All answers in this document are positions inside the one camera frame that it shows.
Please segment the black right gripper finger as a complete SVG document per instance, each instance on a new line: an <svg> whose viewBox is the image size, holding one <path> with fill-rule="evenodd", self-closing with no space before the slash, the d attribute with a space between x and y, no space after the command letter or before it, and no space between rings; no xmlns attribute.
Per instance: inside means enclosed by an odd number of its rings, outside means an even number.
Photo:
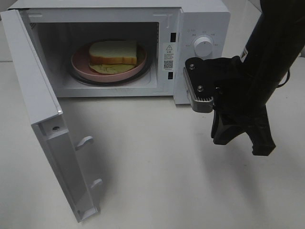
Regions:
<svg viewBox="0 0 305 229"><path fill-rule="evenodd" d="M253 144L252 154L254 156L269 156L275 149L269 119L267 114L260 114L254 117L246 125L246 133Z"/></svg>
<svg viewBox="0 0 305 229"><path fill-rule="evenodd" d="M245 130L228 114L214 110L211 138L216 145L226 145Z"/></svg>

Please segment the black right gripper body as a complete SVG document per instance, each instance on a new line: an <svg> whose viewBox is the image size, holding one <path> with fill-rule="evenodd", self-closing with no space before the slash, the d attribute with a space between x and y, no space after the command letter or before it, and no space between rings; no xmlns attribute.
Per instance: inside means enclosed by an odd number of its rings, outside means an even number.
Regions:
<svg viewBox="0 0 305 229"><path fill-rule="evenodd" d="M202 63L203 93L213 98L213 123L224 116L226 123L267 124L266 101L268 82L238 56L204 60Z"/></svg>

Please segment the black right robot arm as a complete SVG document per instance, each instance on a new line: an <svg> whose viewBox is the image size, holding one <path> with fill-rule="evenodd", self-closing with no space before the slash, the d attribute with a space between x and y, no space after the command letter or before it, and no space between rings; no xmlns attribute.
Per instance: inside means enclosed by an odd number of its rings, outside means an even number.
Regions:
<svg viewBox="0 0 305 229"><path fill-rule="evenodd" d="M204 61L203 75L214 99L211 136L226 145L242 133L253 155L275 149L266 103L305 44L305 3L263 0L262 14L244 47L244 56Z"/></svg>

